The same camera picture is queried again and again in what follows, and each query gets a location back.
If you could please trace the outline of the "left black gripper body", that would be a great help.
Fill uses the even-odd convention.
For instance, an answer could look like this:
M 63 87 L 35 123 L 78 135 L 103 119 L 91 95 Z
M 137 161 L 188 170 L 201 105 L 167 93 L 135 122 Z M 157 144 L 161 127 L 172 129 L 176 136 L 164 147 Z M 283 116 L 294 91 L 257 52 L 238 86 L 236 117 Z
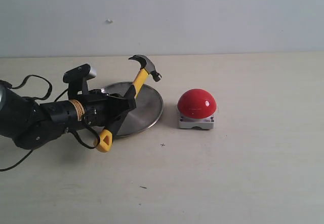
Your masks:
M 89 94 L 82 95 L 87 125 L 102 127 L 114 120 L 121 112 L 121 101 L 121 95 L 102 93 L 99 89 L 91 90 Z

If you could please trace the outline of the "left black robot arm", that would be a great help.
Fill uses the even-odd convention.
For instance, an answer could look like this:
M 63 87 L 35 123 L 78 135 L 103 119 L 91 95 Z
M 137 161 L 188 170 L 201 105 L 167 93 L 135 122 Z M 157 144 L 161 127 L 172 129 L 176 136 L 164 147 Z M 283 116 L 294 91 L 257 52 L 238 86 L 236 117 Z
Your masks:
M 25 150 L 35 150 L 71 133 L 89 149 L 110 150 L 126 115 L 136 108 L 136 87 L 125 95 L 88 90 L 85 80 L 69 83 L 67 100 L 37 103 L 38 97 L 20 96 L 1 81 L 1 135 Z

